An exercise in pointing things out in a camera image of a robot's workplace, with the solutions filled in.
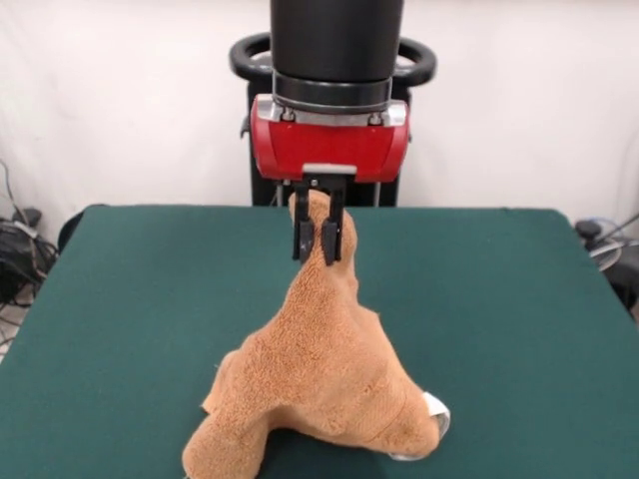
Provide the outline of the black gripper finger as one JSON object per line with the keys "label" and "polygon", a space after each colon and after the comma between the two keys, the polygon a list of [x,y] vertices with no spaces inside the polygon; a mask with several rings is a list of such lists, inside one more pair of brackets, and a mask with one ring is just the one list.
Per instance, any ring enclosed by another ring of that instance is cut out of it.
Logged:
{"label": "black gripper finger", "polygon": [[322,188],[328,191],[327,217],[321,226],[321,247],[326,264],[341,260],[342,222],[345,201],[345,176],[322,177]]}
{"label": "black gripper finger", "polygon": [[307,260],[314,247],[314,222],[310,216],[310,182],[295,183],[293,260]]}

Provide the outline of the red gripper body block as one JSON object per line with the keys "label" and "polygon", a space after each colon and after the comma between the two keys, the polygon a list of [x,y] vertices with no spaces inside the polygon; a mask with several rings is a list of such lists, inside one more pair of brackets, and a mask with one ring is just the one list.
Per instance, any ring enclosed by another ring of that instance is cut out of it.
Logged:
{"label": "red gripper body block", "polygon": [[409,108],[393,100],[382,112],[331,115],[257,97],[250,127],[257,167],[266,179],[293,182],[310,175],[344,175],[358,183],[390,183],[405,158]]}

